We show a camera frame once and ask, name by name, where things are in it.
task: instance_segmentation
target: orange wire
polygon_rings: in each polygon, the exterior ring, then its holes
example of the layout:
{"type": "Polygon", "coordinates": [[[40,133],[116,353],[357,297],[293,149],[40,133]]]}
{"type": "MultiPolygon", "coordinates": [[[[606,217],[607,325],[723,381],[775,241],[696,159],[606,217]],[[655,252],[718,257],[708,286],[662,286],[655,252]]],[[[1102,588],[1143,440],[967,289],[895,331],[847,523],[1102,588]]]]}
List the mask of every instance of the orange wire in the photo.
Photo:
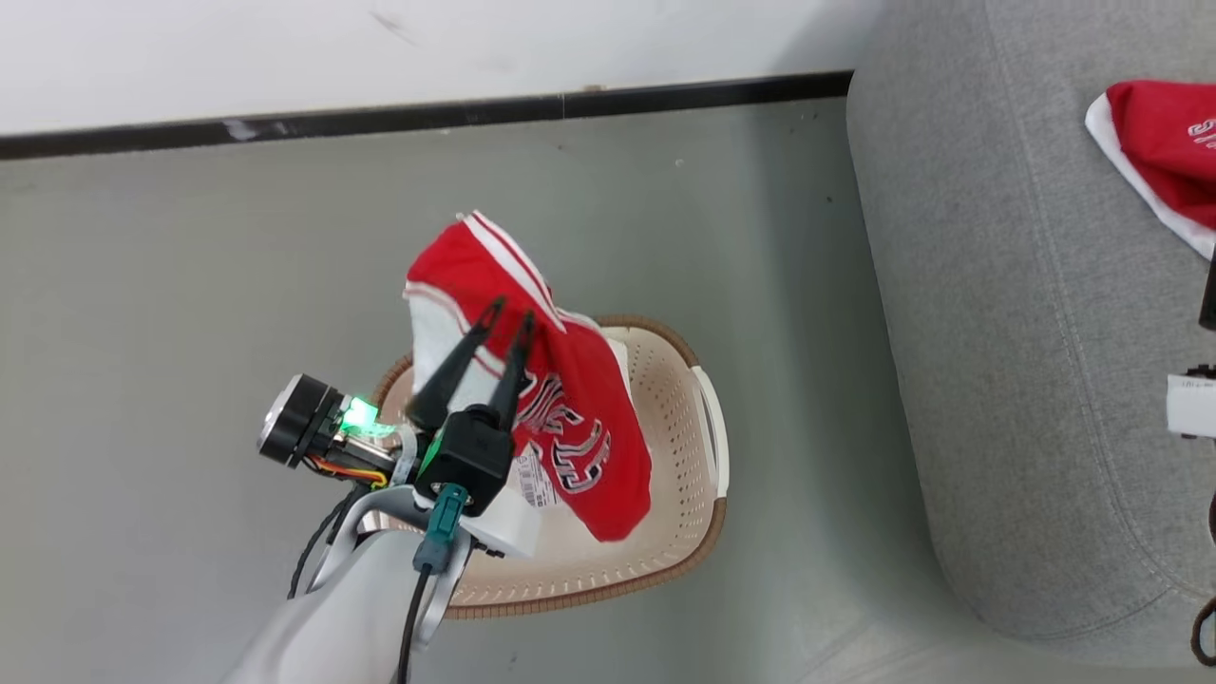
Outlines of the orange wire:
{"type": "Polygon", "coordinates": [[[330,461],[321,460],[317,458],[310,458],[309,460],[311,460],[313,465],[315,465],[316,467],[328,472],[333,472],[337,475],[345,475],[347,477],[355,477],[359,480],[375,480],[376,483],[379,484],[381,487],[388,486],[388,478],[384,477],[383,472],[377,472],[375,470],[356,470],[353,467],[342,467],[340,465],[333,465],[330,461]]]}

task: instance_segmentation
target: white stripe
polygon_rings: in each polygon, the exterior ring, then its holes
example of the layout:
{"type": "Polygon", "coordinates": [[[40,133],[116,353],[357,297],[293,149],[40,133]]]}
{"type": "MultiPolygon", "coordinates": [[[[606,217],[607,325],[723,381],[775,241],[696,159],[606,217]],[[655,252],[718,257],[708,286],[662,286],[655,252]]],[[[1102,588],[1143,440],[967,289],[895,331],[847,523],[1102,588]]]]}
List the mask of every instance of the white stripe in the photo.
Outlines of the white stripe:
{"type": "Polygon", "coordinates": [[[1119,142],[1119,131],[1115,130],[1115,122],[1110,113],[1110,100],[1107,99],[1105,92],[1093,105],[1090,105],[1090,111],[1085,113],[1085,128],[1090,129],[1090,135],[1098,142],[1098,147],[1102,147],[1119,173],[1153,209],[1156,218],[1187,245],[1203,254],[1205,259],[1211,260],[1212,248],[1216,247],[1216,231],[1173,211],[1158,197],[1156,192],[1153,192],[1153,189],[1124,153],[1124,147],[1119,142]]]}
{"type": "Polygon", "coordinates": [[[473,234],[473,237],[482,243],[482,247],[485,247],[485,251],[494,257],[494,260],[497,262],[502,270],[513,277],[516,282],[519,284],[519,287],[523,287],[524,292],[527,292],[533,301],[536,302],[536,307],[540,308],[546,316],[548,316],[550,321],[553,323],[553,326],[562,332],[565,332],[565,325],[557,318],[557,312],[553,309],[553,305],[550,304],[548,298],[545,297],[542,292],[536,290],[536,284],[533,282],[528,271],[524,269],[524,265],[514,258],[511,251],[507,250],[502,242],[499,242],[497,239],[495,239],[494,235],[485,229],[485,226],[478,223],[475,218],[471,217],[465,219],[465,226],[468,228],[469,232],[473,234]]]}
{"type": "Polygon", "coordinates": [[[590,316],[585,316],[576,312],[568,312],[565,309],[557,309],[557,315],[561,316],[561,319],[564,321],[573,323],[575,325],[581,325],[582,327],[589,327],[591,330],[595,330],[596,332],[599,332],[599,335],[603,336],[603,331],[599,330],[599,324],[592,320],[590,316]]]}
{"type": "Polygon", "coordinates": [[[494,223],[492,220],[488,219],[485,217],[485,214],[483,214],[482,212],[474,211],[473,215],[475,215],[477,218],[482,219],[482,222],[484,224],[483,228],[488,228],[491,232],[494,232],[495,235],[497,235],[499,237],[501,237],[503,242],[506,242],[507,245],[510,245],[511,248],[516,251],[516,254],[519,254],[519,259],[518,260],[524,267],[524,269],[527,269],[529,273],[531,273],[533,277],[536,279],[536,282],[539,282],[541,285],[541,295],[544,295],[545,301],[548,302],[550,308],[556,309],[557,305],[553,304],[553,296],[548,291],[548,281],[546,281],[545,276],[541,275],[540,269],[536,268],[536,264],[533,263],[531,257],[528,256],[528,252],[524,252],[524,248],[520,247],[518,242],[516,242],[514,237],[511,237],[511,234],[508,234],[506,230],[502,230],[501,225],[499,225],[499,224],[494,223]]]}

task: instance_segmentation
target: white label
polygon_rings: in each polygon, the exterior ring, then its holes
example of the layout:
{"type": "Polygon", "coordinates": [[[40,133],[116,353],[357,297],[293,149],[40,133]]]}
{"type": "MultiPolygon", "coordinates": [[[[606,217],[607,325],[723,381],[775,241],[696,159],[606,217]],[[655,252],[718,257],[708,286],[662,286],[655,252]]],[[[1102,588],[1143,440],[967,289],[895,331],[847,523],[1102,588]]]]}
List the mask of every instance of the white label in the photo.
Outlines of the white label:
{"type": "Polygon", "coordinates": [[[524,447],[524,452],[516,459],[514,466],[513,470],[519,472],[519,492],[534,509],[545,509],[562,503],[553,489],[553,483],[548,481],[548,475],[540,466],[540,453],[535,445],[524,447]]]}
{"type": "Polygon", "coordinates": [[[1170,432],[1216,437],[1216,381],[1171,375],[1165,417],[1170,432]]]}

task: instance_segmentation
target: gray floor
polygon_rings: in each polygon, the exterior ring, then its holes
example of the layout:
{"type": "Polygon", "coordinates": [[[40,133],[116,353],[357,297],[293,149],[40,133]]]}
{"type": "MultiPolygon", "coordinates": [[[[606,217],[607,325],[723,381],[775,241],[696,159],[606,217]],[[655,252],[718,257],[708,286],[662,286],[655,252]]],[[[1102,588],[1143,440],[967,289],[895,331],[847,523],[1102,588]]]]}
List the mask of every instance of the gray floor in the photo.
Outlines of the gray floor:
{"type": "Polygon", "coordinates": [[[0,164],[0,679],[210,683],[343,488],[258,458],[308,371],[370,391],[412,257],[480,208],[558,303],[679,329],[730,514],[680,582],[447,623],[416,682],[1207,682],[1007,644],[933,559],[844,102],[0,164]]]}

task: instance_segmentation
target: black baseboard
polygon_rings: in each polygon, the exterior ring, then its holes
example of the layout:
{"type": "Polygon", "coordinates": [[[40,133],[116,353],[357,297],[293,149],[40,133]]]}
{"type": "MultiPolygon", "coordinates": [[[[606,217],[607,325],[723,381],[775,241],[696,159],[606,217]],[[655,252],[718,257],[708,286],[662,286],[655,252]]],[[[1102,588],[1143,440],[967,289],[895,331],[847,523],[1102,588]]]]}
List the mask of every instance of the black baseboard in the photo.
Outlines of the black baseboard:
{"type": "Polygon", "coordinates": [[[843,97],[852,72],[0,136],[0,161],[843,97]]]}

